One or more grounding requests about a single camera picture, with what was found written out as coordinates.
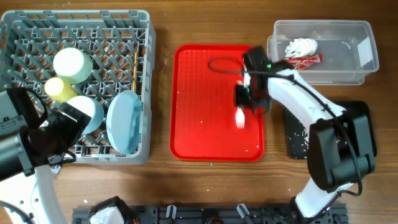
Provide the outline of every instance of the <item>red tray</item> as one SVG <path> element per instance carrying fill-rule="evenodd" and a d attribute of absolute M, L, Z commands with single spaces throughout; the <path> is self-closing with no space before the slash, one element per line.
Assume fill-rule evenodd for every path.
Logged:
<path fill-rule="evenodd" d="M 249 45 L 197 45 L 179 47 L 174 54 L 170 122 L 170 150 L 181 160 L 252 162 L 264 154 L 262 113 L 244 110 L 244 129 L 235 123 L 234 86 L 239 74 L 211 72 L 207 63 L 216 57 L 236 57 Z M 240 70 L 229 61 L 217 67 Z"/>

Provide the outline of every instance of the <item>yellow cup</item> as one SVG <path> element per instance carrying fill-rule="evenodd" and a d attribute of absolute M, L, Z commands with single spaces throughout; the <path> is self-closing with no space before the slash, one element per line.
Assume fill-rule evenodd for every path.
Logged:
<path fill-rule="evenodd" d="M 49 79 L 44 85 L 44 90 L 53 101 L 58 103 L 67 102 L 77 96 L 72 86 L 60 78 Z"/>

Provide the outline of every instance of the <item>wooden stick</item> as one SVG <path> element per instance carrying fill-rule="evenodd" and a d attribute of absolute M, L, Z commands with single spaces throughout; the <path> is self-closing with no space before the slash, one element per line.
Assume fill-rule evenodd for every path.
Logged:
<path fill-rule="evenodd" d="M 137 58 L 138 58 L 138 50 L 136 51 L 136 54 L 134 56 L 134 71 L 132 75 L 132 85 L 131 85 L 131 90 L 133 92 L 136 92 L 136 84 L 137 84 Z"/>

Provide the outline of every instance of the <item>red candy wrapper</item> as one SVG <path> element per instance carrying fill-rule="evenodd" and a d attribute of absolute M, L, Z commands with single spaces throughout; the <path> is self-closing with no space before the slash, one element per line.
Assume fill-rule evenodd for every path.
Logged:
<path fill-rule="evenodd" d="M 310 55 L 298 58 L 285 58 L 287 63 L 294 66 L 296 70 L 304 70 L 314 63 L 320 63 L 323 60 L 322 54 Z"/>

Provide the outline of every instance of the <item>gray plastic container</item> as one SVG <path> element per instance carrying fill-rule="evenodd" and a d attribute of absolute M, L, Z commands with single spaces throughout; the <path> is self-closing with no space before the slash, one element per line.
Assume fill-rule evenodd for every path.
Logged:
<path fill-rule="evenodd" d="M 150 151 L 155 40 L 150 16 L 143 10 L 8 11 L 0 22 L 0 88 L 32 88 L 50 112 L 57 109 L 59 105 L 44 92 L 44 83 L 55 75 L 54 55 L 64 47 L 74 47 L 91 56 L 94 69 L 86 81 L 73 85 L 73 89 L 79 95 L 98 100 L 107 111 L 118 93 L 131 89 L 137 50 L 136 93 L 143 109 L 141 141 L 135 153 L 123 155 L 112 148 L 105 119 L 94 133 L 82 135 L 71 151 L 82 163 L 144 164 Z"/>
<path fill-rule="evenodd" d="M 311 84 L 360 85 L 379 69 L 376 43 L 366 21 L 276 21 L 268 38 L 268 56 L 274 62 L 285 58 L 286 46 L 299 38 L 315 39 L 315 53 L 323 55 L 323 62 L 300 71 Z"/>

